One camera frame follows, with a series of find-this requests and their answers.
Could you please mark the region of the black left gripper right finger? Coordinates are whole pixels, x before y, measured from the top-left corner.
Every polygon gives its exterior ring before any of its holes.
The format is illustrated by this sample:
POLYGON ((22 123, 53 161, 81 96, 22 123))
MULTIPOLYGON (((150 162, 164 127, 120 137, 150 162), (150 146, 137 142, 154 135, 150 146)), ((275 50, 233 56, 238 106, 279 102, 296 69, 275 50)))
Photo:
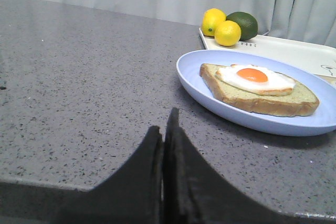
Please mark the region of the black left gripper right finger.
POLYGON ((334 216, 276 211, 224 179, 179 125, 173 108, 163 156, 165 223, 335 223, 334 216))

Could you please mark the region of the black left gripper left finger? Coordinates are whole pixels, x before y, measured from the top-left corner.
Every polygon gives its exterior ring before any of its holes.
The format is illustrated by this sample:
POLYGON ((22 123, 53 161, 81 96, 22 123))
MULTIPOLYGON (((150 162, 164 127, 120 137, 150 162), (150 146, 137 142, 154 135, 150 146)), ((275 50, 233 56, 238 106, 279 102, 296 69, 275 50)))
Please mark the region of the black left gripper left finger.
POLYGON ((1 183, 1 223, 161 223, 163 141, 148 129, 130 158, 91 190, 1 183))

